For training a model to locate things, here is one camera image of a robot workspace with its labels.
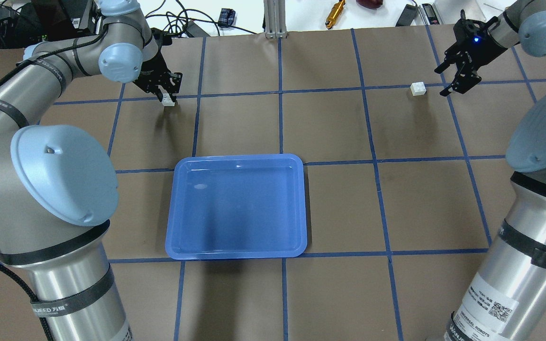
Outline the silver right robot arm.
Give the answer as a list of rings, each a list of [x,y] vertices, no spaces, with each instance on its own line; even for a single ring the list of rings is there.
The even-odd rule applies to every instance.
[[[479,84],[479,68],[515,45],[546,57],[546,0],[518,0],[486,22],[462,9],[453,31],[435,70],[457,67],[444,97]],[[526,341],[546,312],[546,95],[520,121],[505,159],[516,199],[439,341]]]

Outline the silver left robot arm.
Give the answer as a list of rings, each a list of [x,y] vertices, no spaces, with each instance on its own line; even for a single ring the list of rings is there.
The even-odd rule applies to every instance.
[[[0,272],[30,299],[49,341],[132,341],[102,239],[118,206],[108,153],[85,130],[40,124],[75,79],[103,75],[175,103],[136,0],[99,0],[100,33],[25,49],[0,80]]]

